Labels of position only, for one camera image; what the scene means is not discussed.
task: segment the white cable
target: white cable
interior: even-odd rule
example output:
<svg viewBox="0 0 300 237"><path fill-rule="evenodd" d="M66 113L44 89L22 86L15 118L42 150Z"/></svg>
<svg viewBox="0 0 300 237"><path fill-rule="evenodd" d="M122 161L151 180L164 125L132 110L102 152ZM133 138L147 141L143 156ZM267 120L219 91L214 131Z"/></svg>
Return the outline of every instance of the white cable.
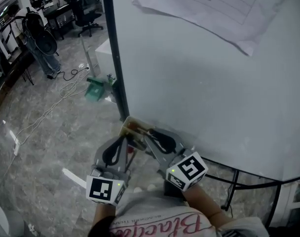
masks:
<svg viewBox="0 0 300 237"><path fill-rule="evenodd" d="M88 84L87 84L87 86L86 86L86 88L85 88L84 90L75 93L75 92L76 92L76 86L77 86L77 85L78 85L78 84L79 84L79 83L80 83L80 82L81 82L88 74L89 74L89 70L82 70L82 71L80 71L80 72L77 74L77 78L76 78L75 81L63 83L61 89L59 90L59 95L60 95L61 99L60 99L57 103L53 104L47 111L45 111L45 112L41 115L41 117L39 117L33 124L31 124L31 125L25 127L24 129L20 130L20 132L16 135L15 140L14 140L14 145L16 145L16 146L15 146L15 149L14 149L14 157L13 157L13 159L12 159L10 165L8 166L8 168L7 168L6 172L5 172L5 174L2 176L2 178L1 178L1 180L0 180L0 186L1 186L1 184L2 184L2 182L3 182L3 180L4 180L4 178L5 178L5 176L6 176L7 172L8 172L8 170L11 168L11 166L12 166L12 164L13 164L13 162L14 162L16 156L17 156L17 154L18 154L19 146L20 146L20 145L23 145L23 144L28 140L28 138L29 138L29 137L31 136L31 134L37 129L37 127L38 127L38 126L40 125L40 123L44 120L44 118L46 118L46 116L47 116L47 115L48 115L48 114L49 114L49 113L50 113L50 112L51 112L51 111L52 111L52 110L53 110L53 109L54 109L54 108L62 101L62 100L66 99L66 98L68 98L68 97L72 97L72 96L78 95L78 94L80 94L80 93L82 93L82 92L84 92L84 91L87 90ZM62 91L66 91L67 93L66 93L65 95L62 95L62 94L61 94ZM30 127L33 126L33 125L35 125L35 124L38 122L38 120L40 120L39 123L35 126L35 128L33 128L33 130L31 131L31 133L25 138L25 140L24 140L22 143L20 143L20 142L17 140L18 135L20 135L20 133L21 133L22 131L24 131L24 130L30 128Z"/></svg>
<svg viewBox="0 0 300 237"><path fill-rule="evenodd" d="M11 166L12 166L12 164L13 164L15 158L16 158L16 155L14 155L14 157L13 157L13 159L12 159L10 165L8 166L8 168L7 168L7 170L6 170L6 172L5 172L4 175L2 176L2 178L1 178L1 180L0 180L0 186L1 186L1 184L2 184L2 182L3 182L3 179L5 178L5 176L6 176L7 172L8 172L8 170L11 168Z"/></svg>
<svg viewBox="0 0 300 237"><path fill-rule="evenodd" d="M16 143L16 140L17 140L17 137L20 135L20 133L22 132L22 131L24 131L24 130L26 130L26 129L28 129L28 128L30 128L31 126L33 126L33 125L35 125L39 120L39 122L38 122L38 124L32 129L32 131L31 131L31 133L25 138L25 140L22 142L22 143L20 143L20 142L17 142L17 143L19 143L20 145L23 145L27 140L28 140L28 138L32 135L32 133L37 129L37 127L40 125L40 123L47 117L47 115L62 101L62 100L64 100L64 99L66 99L66 98L68 98L68 97L72 97L72 96L75 96L75 95L78 95L78 94L80 94L80 93L82 93L82 92L84 92L84 91L86 91L87 90L87 88L88 88L88 85L86 86L86 88L84 89L84 90L82 90L82 91L80 91L80 92L77 92L77 93L75 93L76 92L76 87L77 87L77 85L87 76L89 74L89 70L82 70L81 72L79 72L78 74L77 74L77 78L76 78L76 80L75 81L71 81L71 82L66 82L66 83L63 83L62 84L62 87L61 87L61 89L59 90L59 95L60 95L60 97L61 97L61 99L57 102L57 103L55 103L55 104L53 104L47 111L45 111L33 124L31 124L31 125L29 125L29 126L27 126L27 127L25 127L25 128L23 128L22 130L20 130L19 131L19 133L16 135L16 138L15 138L15 140L14 140L14 144ZM66 91L67 93L65 94L65 95L62 95L61 93L62 93L62 91Z"/></svg>

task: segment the red component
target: red component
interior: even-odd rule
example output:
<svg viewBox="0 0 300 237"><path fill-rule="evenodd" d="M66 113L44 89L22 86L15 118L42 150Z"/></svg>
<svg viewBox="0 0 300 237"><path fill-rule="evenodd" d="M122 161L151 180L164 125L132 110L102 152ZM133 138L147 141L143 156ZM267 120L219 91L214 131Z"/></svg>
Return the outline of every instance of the red component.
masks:
<svg viewBox="0 0 300 237"><path fill-rule="evenodd" d="M133 153L134 152L134 148L133 147L130 147L130 146L128 146L128 153L129 154L131 154L131 153Z"/></svg>

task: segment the paper sheet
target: paper sheet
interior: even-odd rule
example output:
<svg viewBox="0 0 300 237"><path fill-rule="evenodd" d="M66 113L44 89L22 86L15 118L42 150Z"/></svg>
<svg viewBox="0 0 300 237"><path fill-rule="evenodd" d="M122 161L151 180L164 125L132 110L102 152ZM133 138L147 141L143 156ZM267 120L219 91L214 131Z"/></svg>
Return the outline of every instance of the paper sheet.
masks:
<svg viewBox="0 0 300 237"><path fill-rule="evenodd" d="M252 56L283 0L133 0L197 24Z"/></svg>

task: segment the table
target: table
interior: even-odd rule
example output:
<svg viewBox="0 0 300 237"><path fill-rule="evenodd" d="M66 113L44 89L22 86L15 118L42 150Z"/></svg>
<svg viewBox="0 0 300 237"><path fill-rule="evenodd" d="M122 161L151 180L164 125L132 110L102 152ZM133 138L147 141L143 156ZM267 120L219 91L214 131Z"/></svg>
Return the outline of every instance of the table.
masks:
<svg viewBox="0 0 300 237"><path fill-rule="evenodd" d="M300 0L286 0L253 57L131 0L104 2L125 114L167 125L231 168L233 180L206 175L231 184L225 210L235 190L277 186L269 225L281 186L300 179ZM271 181L238 183L240 172Z"/></svg>
<svg viewBox="0 0 300 237"><path fill-rule="evenodd" d="M61 36L61 38L64 40L65 38L63 37L63 33L61 31L61 29L66 26L67 24L69 24L70 22L74 21L75 18L73 16L72 13L70 13L72 15L72 17L69 17L66 21L58 22L57 18L59 16L61 16L62 14L64 14L67 11L71 11L71 6L69 4L66 4L62 7L57 8L57 5L54 5L52 7L49 8L48 11L45 12L45 18L48 20L48 24L51 28L51 31L57 30L59 35ZM50 24L50 20L54 20L56 27L52 26L52 24Z"/></svg>

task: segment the gray tiled floor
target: gray tiled floor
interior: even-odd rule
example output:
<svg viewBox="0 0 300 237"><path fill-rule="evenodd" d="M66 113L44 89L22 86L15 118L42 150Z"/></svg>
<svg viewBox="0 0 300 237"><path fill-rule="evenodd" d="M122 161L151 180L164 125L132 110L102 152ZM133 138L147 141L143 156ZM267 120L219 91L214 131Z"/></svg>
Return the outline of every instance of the gray tiled floor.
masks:
<svg viewBox="0 0 300 237"><path fill-rule="evenodd" d="M95 30L93 37L84 34L90 56L96 63L94 50L108 38L105 17L97 20L105 27ZM86 58L71 31L64 41L59 41L58 59L67 74L86 64ZM20 129L33 123L59 100L59 88L64 83L44 78L36 63L30 66L35 86L16 82L0 109L0 178L13 158L13 138ZM117 135L121 127L116 104L105 100L92 103L84 93L63 100L40 124L29 140L20 147L19 155L9 169L0 187L0 206L19 211L27 223L35 226L42 235L86 236L93 219L95 205L85 199L85 190L66 177L66 168L81 179L90 172L97 148ZM23 132L19 140L28 134ZM231 179L233 173L223 167L207 163L209 174ZM157 162L150 156L138 153L131 165L131 181L127 193L134 187L146 188L150 183L162 186L156 173ZM241 174L240 182L256 184L263 179ZM224 204L228 184L204 178L200 185L219 204ZM274 189L236 192L232 209L235 217L259 216L265 219L270 210Z"/></svg>

